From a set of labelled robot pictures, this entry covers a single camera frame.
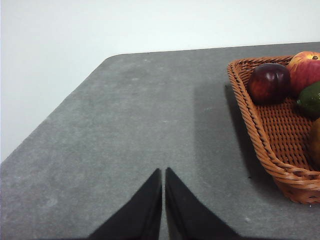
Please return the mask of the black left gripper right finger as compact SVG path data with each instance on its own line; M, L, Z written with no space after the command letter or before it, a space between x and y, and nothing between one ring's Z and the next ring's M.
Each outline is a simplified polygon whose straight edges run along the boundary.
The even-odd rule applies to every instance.
M165 208L171 240L242 238L203 205L170 167L165 170Z

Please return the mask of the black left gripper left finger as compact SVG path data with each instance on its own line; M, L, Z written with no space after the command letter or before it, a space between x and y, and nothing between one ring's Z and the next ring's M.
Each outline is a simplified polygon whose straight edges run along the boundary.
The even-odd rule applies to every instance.
M149 176L132 198L98 227L90 240L157 240L162 217L162 172Z

